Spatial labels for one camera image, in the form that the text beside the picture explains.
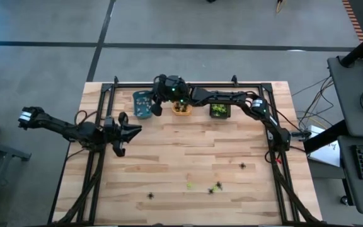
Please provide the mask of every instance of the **butcher block tabletop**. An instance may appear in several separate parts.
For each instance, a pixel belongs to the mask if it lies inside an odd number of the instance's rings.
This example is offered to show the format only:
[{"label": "butcher block tabletop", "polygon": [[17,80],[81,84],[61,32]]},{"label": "butcher block tabletop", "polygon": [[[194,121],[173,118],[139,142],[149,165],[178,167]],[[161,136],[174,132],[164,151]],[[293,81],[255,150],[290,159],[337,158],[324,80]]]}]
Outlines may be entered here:
[{"label": "butcher block tabletop", "polygon": [[[288,82],[259,83],[272,84],[277,109],[297,124]],[[207,89],[258,93],[254,88]],[[100,90],[101,83],[86,83],[79,109],[94,112]],[[142,125],[142,132],[124,145],[122,158],[115,155],[111,144],[107,146],[95,224],[281,224],[271,165],[264,160],[268,144],[260,121],[235,106],[226,120],[212,119],[209,105],[193,108],[191,116],[176,116],[171,103],[162,104],[162,116],[139,120],[133,114],[132,99],[133,92],[139,90],[145,89],[115,90],[112,116],[116,123],[118,114],[126,112],[129,123]],[[282,127],[295,130],[283,117],[279,119]],[[299,142],[291,145],[303,148]],[[68,155],[80,149],[78,143],[72,143]],[[306,154],[291,149],[287,159],[295,193],[313,216],[321,219]],[[81,193],[87,160],[88,152],[83,151],[66,161],[53,221],[62,218]],[[89,215],[91,195],[84,219]],[[285,193],[284,200],[292,220]]]}]

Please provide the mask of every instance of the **white paper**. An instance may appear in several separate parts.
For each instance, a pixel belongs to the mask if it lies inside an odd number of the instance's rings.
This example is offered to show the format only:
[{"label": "white paper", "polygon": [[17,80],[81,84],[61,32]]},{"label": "white paper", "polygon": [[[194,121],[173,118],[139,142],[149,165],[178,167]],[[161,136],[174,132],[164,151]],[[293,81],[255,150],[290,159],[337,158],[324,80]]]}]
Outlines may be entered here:
[{"label": "white paper", "polygon": [[[320,129],[319,127],[313,125],[311,125],[309,129],[312,132],[310,137],[314,137],[324,131],[324,129]],[[313,151],[309,158],[315,161],[320,161],[322,163],[340,167],[340,146],[338,145],[337,141],[334,141],[331,144]]]}]

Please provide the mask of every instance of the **wood plank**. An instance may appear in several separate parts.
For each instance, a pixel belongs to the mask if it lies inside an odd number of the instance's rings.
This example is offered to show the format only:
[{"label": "wood plank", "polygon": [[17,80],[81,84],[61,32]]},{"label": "wood plank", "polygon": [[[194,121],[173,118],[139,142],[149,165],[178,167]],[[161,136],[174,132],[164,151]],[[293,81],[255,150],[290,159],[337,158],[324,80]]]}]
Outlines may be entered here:
[{"label": "wood plank", "polygon": [[[296,124],[288,84],[271,83],[278,110]],[[85,84],[80,110],[96,110],[100,86]],[[116,90],[112,115],[124,111],[130,123],[142,125],[143,130],[125,144],[123,158],[115,156],[111,145],[107,147],[95,224],[280,224],[271,166],[264,160],[268,145],[261,122],[247,117],[238,107],[232,107],[232,116],[226,120],[211,119],[208,106],[194,108],[189,117],[178,117],[171,112],[170,103],[163,105],[161,117],[139,120],[132,115],[132,94],[138,90]],[[282,127],[294,130],[281,116],[279,120]],[[303,148],[298,142],[292,145]],[[69,154],[80,149],[79,144],[72,144]],[[80,194],[87,158],[84,151],[66,163],[54,221],[65,215]],[[296,194],[321,219],[306,155],[292,149],[287,158]],[[222,190],[210,195],[208,189],[218,181]],[[153,199],[147,196],[151,192]]]}]

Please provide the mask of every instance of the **orange striped tape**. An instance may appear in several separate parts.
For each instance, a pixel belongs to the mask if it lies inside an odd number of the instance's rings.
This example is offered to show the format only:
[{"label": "orange striped tape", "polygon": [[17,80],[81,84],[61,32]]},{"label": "orange striped tape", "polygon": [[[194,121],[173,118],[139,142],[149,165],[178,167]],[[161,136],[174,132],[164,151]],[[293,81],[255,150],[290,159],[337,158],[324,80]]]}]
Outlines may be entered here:
[{"label": "orange striped tape", "polygon": [[354,27],[354,30],[358,36],[359,41],[363,41],[363,31],[361,27],[359,26],[358,20],[354,15],[354,12],[352,11],[351,5],[348,2],[348,0],[342,0],[345,10],[347,11],[348,17],[350,18],[350,21],[352,23],[352,26]]}]

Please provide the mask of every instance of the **gray floor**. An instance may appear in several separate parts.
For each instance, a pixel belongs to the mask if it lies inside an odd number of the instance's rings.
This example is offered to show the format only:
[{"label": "gray floor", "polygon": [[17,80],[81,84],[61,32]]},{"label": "gray floor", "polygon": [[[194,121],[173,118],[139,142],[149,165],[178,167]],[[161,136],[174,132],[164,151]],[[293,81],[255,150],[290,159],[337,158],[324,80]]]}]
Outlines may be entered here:
[{"label": "gray floor", "polygon": [[[109,0],[0,0],[0,40],[97,42]],[[275,15],[274,0],[118,0],[106,42],[291,45],[351,47],[358,41],[341,0],[288,1]],[[72,121],[94,48],[0,47],[0,143],[33,153],[14,160],[0,191],[0,222],[26,226],[47,222],[68,143],[43,129],[17,128],[21,108],[43,107]],[[159,73],[189,81],[288,81],[299,91],[328,76],[326,59],[338,52],[269,50],[102,50],[94,81],[150,81]],[[320,87],[294,96],[304,110]],[[321,115],[342,120],[334,88],[325,96],[335,107]],[[328,107],[320,101],[315,112]],[[315,179],[323,219],[362,223],[363,215],[338,203],[341,181]]]}]

